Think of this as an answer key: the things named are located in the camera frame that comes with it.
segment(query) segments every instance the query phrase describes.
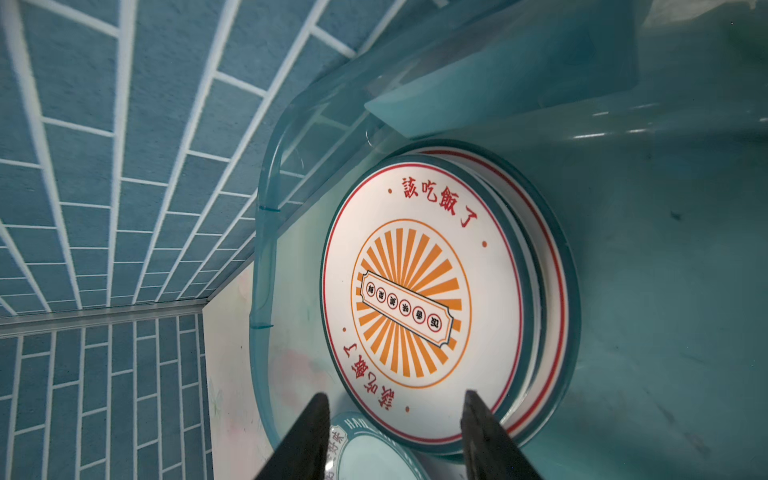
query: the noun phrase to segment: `white plate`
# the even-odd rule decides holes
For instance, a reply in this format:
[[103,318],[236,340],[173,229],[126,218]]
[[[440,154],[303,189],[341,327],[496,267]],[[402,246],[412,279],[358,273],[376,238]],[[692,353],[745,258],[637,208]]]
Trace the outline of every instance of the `white plate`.
[[419,462],[359,413],[333,417],[325,480],[429,480]]
[[556,219],[538,192],[508,164],[489,152],[457,142],[424,142],[400,154],[428,154],[467,167],[492,186],[530,238],[545,288],[544,347],[528,394],[511,409],[502,425],[519,445],[546,423],[562,399],[573,374],[580,335],[578,286],[573,261]]
[[339,206],[321,274],[326,339],[353,400],[408,446],[461,451],[466,389],[499,419],[525,395],[538,331],[510,220],[473,175],[419,155],[378,165]]

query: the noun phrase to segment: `blue tile wall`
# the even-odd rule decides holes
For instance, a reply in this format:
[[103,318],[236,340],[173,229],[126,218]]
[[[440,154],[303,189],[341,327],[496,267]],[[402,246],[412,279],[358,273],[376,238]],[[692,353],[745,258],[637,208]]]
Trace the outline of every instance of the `blue tile wall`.
[[0,339],[0,472],[212,480],[201,327],[197,314]]
[[[210,148],[201,148],[201,150],[209,152]],[[170,209],[174,212],[188,212],[190,214],[202,212],[226,167],[227,164],[221,161],[187,155],[174,191],[174,197],[170,201]],[[164,226],[167,225],[168,220],[173,219],[166,219]],[[189,231],[184,234],[185,240],[188,235]]]
[[110,131],[116,39],[29,4],[22,18],[43,115]]
[[61,201],[109,205],[112,139],[56,125],[45,133]]
[[[254,222],[238,216],[248,198],[227,194],[255,193],[281,114],[312,82],[349,59],[310,35],[285,64],[290,69],[278,84],[276,74],[289,61],[286,56],[315,2],[243,0],[231,23],[220,22],[224,2],[136,2],[135,18],[121,18],[118,0],[18,2],[18,16],[9,21],[22,28],[0,33],[0,224],[6,226],[0,229],[0,246],[10,247],[0,248],[5,301],[0,317],[206,297],[251,255]],[[71,20],[56,5],[84,20]],[[394,0],[330,0],[317,26],[357,50],[393,5]],[[432,0],[406,0],[377,44],[436,10]],[[125,38],[121,21],[134,23],[125,92],[118,91],[118,71],[127,67],[118,55],[119,39]],[[217,33],[220,24],[229,25],[229,31]],[[5,41],[7,35],[15,35],[15,41]],[[226,39],[221,49],[212,48],[215,38]],[[9,45],[18,45],[20,55],[10,55]],[[206,71],[209,55],[216,52],[220,58],[211,58],[216,71]],[[23,58],[35,80],[27,103],[19,87],[29,72]],[[208,78],[209,84],[203,81]],[[115,98],[122,95],[128,98],[124,117],[115,109]],[[330,105],[323,115],[341,126],[312,126],[284,169],[311,171],[344,134],[343,125],[359,117],[369,100],[365,96]],[[40,104],[42,118],[25,110],[29,101]],[[40,122],[44,137],[35,145],[30,124]],[[116,129],[122,124],[124,139]],[[122,159],[122,171],[113,168],[116,158]],[[53,179],[56,195],[48,192],[44,177]],[[287,192],[299,182],[286,176],[283,188]],[[293,199],[305,200],[315,187],[306,182]],[[59,203],[51,203],[54,197]],[[202,214],[208,204],[205,218],[167,214]],[[285,213],[297,208],[286,206]],[[52,214],[58,211],[62,225]],[[117,214],[114,219],[111,212]],[[242,217],[255,215],[251,202]],[[225,232],[224,238],[197,235]],[[61,247],[65,234],[73,247],[69,251]],[[58,265],[25,270],[17,261]],[[192,262],[205,262],[202,270],[215,271],[196,274],[200,265]],[[194,284],[187,287],[193,276]],[[83,476],[98,475],[103,467],[95,465]]]
[[197,125],[192,149],[231,157],[260,103],[261,97],[249,91],[214,81]]

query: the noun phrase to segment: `small plate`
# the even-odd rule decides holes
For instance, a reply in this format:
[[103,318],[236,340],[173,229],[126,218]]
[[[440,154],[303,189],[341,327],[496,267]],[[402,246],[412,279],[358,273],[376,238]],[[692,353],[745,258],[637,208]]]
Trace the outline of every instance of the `small plate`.
[[374,428],[359,413],[333,417],[325,480],[429,480],[410,452]]
[[404,445],[460,452],[466,389],[499,420],[528,390],[538,328],[512,221],[474,175],[425,155],[382,162],[339,206],[323,328],[353,400]]
[[395,152],[428,154],[477,174],[509,205],[530,238],[545,290],[543,349],[532,386],[502,425],[518,445],[529,441],[554,413],[573,375],[581,335],[578,282],[571,253],[554,214],[523,175],[505,160],[456,141],[425,141]]

